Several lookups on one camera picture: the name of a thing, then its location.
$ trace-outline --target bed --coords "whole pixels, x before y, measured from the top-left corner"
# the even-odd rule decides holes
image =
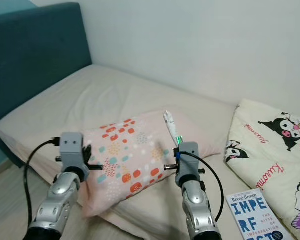
[[[92,64],[79,4],[0,16],[0,148],[17,166],[36,146],[62,132],[169,106],[181,109],[221,149],[226,146],[236,106]],[[55,162],[58,155],[56,147],[43,148],[31,164],[50,184],[61,169]],[[224,163],[224,153],[207,161],[219,175],[225,195],[249,189]],[[203,177],[217,215],[221,202],[217,181],[208,171]],[[189,236],[173,175],[100,217],[147,240]],[[225,240],[241,238],[227,205],[218,227]]]

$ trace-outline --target blanket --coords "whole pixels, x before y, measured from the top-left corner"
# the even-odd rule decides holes
[[[225,162],[300,240],[300,116],[262,103],[237,106]]]

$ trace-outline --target wooden floor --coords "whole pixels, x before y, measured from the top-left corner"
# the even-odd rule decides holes
[[[32,171],[29,174],[32,208],[38,209],[49,186]],[[12,166],[0,174],[0,240],[22,240],[27,231],[28,209],[23,187],[23,169]],[[71,211],[63,240],[139,240],[100,217],[82,219],[81,207]]]

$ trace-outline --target book cover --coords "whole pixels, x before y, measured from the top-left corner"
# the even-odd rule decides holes
[[[226,196],[245,240],[293,240],[267,204],[259,188]]]

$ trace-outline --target upholstered headboard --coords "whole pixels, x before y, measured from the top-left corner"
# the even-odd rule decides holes
[[[78,3],[0,15],[0,119],[91,64]],[[1,140],[0,148],[22,165]]]

